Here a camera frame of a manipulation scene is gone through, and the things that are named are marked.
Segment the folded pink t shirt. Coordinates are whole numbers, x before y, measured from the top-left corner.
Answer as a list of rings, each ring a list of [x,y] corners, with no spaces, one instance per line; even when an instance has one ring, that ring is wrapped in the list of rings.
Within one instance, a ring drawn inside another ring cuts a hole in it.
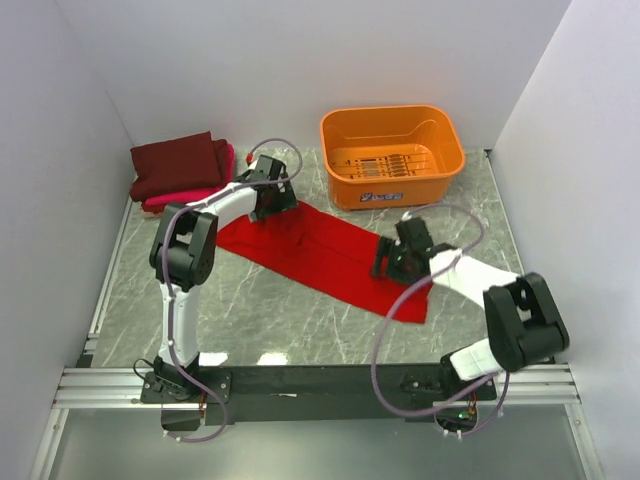
[[[214,146],[216,147],[217,154],[225,156],[223,160],[218,161],[218,167],[222,178],[222,181],[219,185],[202,189],[173,192],[156,197],[165,198],[168,201],[167,204],[191,203],[202,200],[210,195],[221,191],[232,179],[235,166],[235,149],[231,143],[227,143],[225,148],[222,148],[220,141],[216,141],[214,143]]]

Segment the orange plastic basket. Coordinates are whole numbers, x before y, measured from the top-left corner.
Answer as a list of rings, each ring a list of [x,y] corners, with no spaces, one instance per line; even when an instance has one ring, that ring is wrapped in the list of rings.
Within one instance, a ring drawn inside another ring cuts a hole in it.
[[[342,210],[436,203],[466,163],[452,120],[430,105],[334,110],[320,137],[328,196]]]

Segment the red t shirt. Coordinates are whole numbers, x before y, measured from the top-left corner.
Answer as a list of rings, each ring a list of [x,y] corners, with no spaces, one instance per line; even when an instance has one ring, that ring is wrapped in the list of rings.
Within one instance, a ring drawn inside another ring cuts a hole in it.
[[[380,236],[301,202],[252,222],[223,227],[217,246],[352,306],[384,316],[408,289],[374,277]]]

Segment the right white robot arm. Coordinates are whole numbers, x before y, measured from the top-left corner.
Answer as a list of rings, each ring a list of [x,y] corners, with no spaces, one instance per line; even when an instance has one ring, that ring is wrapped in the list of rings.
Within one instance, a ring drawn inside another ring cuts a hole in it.
[[[569,348],[570,336],[546,280],[538,273],[501,270],[467,254],[464,248],[436,244],[423,219],[404,216],[397,238],[378,240],[371,273],[408,287],[385,316],[389,325],[424,286],[452,290],[484,312],[485,338],[445,355],[439,387],[460,399],[474,381],[514,373]]]

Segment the aluminium rail frame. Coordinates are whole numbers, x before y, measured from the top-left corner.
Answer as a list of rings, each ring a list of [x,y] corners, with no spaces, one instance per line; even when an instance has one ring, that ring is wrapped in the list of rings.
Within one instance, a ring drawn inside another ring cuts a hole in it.
[[[194,410],[204,407],[198,402],[172,399],[151,402],[141,396],[150,386],[130,368],[66,368],[59,380],[51,413],[47,421],[33,467],[31,479],[47,479],[61,441],[69,413],[76,409],[151,408],[169,411]],[[561,405],[568,417],[570,432],[580,464],[587,479],[603,479],[605,473],[598,458],[582,402],[568,364],[538,364],[510,376],[505,397],[507,406]]]

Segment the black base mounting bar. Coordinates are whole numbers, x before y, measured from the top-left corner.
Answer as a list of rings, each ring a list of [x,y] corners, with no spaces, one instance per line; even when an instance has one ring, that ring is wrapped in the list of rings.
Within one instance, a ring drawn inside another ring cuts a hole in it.
[[[461,402],[497,397],[494,383],[474,392],[443,364],[386,364],[375,376],[367,365],[201,366],[193,371],[203,392],[173,367],[147,372],[140,394],[144,405],[165,408],[164,426],[175,431],[260,421],[359,420],[391,417],[380,396],[399,409],[429,409],[450,397]]]

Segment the folded maroon t shirt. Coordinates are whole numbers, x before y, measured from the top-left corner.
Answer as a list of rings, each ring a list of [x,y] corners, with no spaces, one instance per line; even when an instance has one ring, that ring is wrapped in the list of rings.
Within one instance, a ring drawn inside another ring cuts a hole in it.
[[[196,189],[218,187],[228,171],[229,143],[210,132],[167,140],[130,150],[136,179],[133,201]]]

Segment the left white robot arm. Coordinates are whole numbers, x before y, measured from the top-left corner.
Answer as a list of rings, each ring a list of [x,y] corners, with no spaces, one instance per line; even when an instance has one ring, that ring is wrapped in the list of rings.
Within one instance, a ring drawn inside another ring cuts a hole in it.
[[[165,207],[149,255],[163,300],[163,338],[153,370],[176,401],[193,399],[200,388],[197,309],[214,267],[217,234],[238,219],[255,222],[296,207],[286,165],[266,155],[220,191]]]

